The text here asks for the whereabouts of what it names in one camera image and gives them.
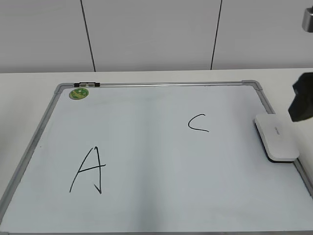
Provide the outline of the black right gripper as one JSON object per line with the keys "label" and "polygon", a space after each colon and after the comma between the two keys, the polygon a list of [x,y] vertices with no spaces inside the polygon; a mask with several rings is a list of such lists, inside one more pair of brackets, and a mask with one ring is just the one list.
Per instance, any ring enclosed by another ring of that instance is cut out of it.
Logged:
{"label": "black right gripper", "polygon": [[303,73],[293,84],[295,97],[288,109],[292,122],[313,117],[313,73]]}

